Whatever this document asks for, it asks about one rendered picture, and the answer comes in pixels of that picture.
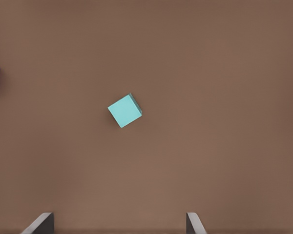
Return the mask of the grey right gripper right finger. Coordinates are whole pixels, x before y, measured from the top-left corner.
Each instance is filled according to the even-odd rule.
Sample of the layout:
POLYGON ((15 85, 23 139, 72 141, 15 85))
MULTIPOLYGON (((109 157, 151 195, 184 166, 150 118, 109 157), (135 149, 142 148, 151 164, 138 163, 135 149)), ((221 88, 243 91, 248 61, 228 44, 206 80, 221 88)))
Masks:
POLYGON ((186 234, 207 234, 197 213, 186 213, 186 234))

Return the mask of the cyan wooden cube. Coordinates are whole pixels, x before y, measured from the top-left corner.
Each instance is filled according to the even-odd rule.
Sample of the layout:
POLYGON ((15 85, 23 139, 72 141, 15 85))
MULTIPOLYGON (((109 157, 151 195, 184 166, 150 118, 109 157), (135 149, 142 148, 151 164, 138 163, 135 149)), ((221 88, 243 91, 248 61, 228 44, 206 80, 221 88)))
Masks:
POLYGON ((142 109, 131 93, 108 107, 120 128, 127 126, 142 116, 142 109))

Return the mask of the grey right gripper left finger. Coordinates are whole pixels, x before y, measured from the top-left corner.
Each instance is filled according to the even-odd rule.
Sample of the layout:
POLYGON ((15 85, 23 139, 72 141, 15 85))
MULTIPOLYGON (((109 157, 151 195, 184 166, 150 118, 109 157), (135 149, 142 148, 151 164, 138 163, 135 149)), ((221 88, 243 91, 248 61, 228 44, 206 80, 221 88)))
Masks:
POLYGON ((54 214, 42 213, 21 234, 54 234, 54 214))

